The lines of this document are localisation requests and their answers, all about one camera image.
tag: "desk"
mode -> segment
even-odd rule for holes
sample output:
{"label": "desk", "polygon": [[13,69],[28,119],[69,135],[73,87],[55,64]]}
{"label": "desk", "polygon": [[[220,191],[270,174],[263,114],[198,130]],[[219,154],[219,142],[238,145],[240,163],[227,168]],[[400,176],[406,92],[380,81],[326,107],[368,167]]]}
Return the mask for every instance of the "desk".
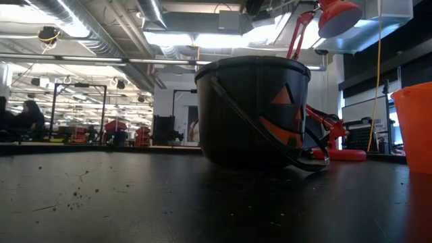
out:
{"label": "desk", "polygon": [[57,153],[1,157],[0,180],[0,242],[432,242],[432,176],[406,165]]}

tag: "black plastic bucket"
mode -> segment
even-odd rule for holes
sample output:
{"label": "black plastic bucket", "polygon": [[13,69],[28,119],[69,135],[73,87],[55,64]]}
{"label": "black plastic bucket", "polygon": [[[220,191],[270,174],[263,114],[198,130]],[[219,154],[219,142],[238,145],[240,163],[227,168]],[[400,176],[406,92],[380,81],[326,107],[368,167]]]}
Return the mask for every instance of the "black plastic bucket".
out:
{"label": "black plastic bucket", "polygon": [[205,156],[239,169],[323,169],[297,160],[310,79],[306,66],[281,57],[233,57],[203,66],[195,82]]}

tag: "lamp arm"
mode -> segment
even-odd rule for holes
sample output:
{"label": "lamp arm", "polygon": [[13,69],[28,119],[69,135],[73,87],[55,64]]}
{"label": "lamp arm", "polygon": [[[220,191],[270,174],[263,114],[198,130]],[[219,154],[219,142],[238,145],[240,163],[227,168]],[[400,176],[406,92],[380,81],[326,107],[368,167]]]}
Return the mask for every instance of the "lamp arm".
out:
{"label": "lamp arm", "polygon": [[329,141],[327,143],[329,148],[335,149],[333,147],[334,140],[349,135],[349,132],[344,128],[344,121],[339,118],[335,119],[335,115],[328,115],[312,108],[310,105],[306,105],[306,113],[314,120],[323,124],[324,128],[329,131]]}
{"label": "lamp arm", "polygon": [[[300,16],[298,16],[297,22],[296,22],[296,28],[294,29],[294,33],[292,34],[290,48],[288,49],[288,54],[287,54],[286,58],[293,59],[293,60],[298,59],[298,56],[300,54],[300,50],[302,48],[304,32],[306,31],[306,27],[313,20],[313,18],[315,16],[315,12],[316,12],[316,10],[307,11],[307,12],[300,14]],[[296,39],[297,39],[297,35],[298,35],[298,29],[300,28],[300,25],[303,25],[302,32],[300,33],[300,40],[298,41],[298,44],[296,47],[296,53],[294,54],[294,56],[291,56],[292,51],[294,50],[294,44],[296,43]]]}

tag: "red desk lamp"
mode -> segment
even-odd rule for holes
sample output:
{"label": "red desk lamp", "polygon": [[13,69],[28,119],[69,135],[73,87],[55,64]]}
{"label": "red desk lamp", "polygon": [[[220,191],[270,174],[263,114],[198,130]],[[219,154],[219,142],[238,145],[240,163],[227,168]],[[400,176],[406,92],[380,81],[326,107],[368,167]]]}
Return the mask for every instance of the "red desk lamp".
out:
{"label": "red desk lamp", "polygon": [[[319,36],[321,38],[332,38],[338,36],[345,31],[354,27],[362,16],[360,8],[351,2],[341,0],[318,0],[319,8],[302,13],[296,23],[296,28],[292,36],[290,48],[288,49],[287,58],[294,60],[298,59],[302,47],[304,32],[308,24],[313,20],[315,13],[322,10],[323,13],[319,19]],[[298,29],[303,25],[300,33],[295,54],[292,56],[294,43],[298,35]],[[338,150],[335,140],[341,136],[349,135],[343,127],[344,121],[335,116],[328,115],[322,111],[313,109],[310,105],[306,106],[306,113],[313,119],[322,123],[326,130],[329,130],[329,141],[327,142],[327,150],[329,151],[330,159],[341,161],[365,161],[366,153],[358,150]],[[324,159],[324,154],[319,149],[312,149],[313,157],[316,159]]]}
{"label": "red desk lamp", "polygon": [[[302,47],[304,31],[313,20],[318,10],[323,11],[318,23],[318,34],[321,38],[332,38],[345,33],[347,30],[354,27],[362,17],[362,11],[359,6],[348,1],[318,0],[318,5],[319,7],[317,9],[304,12],[298,17],[287,58],[298,59]],[[302,32],[300,33],[300,41],[297,44],[296,53],[294,56],[291,56],[300,25],[303,25]]]}

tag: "person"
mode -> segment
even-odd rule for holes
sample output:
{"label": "person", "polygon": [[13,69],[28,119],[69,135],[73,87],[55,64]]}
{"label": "person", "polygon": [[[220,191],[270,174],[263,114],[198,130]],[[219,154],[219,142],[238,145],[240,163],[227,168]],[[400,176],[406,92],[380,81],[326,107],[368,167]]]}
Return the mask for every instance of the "person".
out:
{"label": "person", "polygon": [[96,142],[96,140],[98,138],[98,133],[95,130],[95,127],[93,125],[88,127],[86,135],[87,135],[87,142],[88,143]]}
{"label": "person", "polygon": [[24,101],[22,112],[15,116],[13,120],[13,126],[15,128],[30,131],[43,130],[44,125],[45,117],[34,101]]}
{"label": "person", "polygon": [[7,130],[15,117],[12,112],[6,111],[6,103],[6,98],[0,97],[0,130]]}
{"label": "person", "polygon": [[192,122],[189,127],[188,142],[200,142],[200,126],[198,120]]}

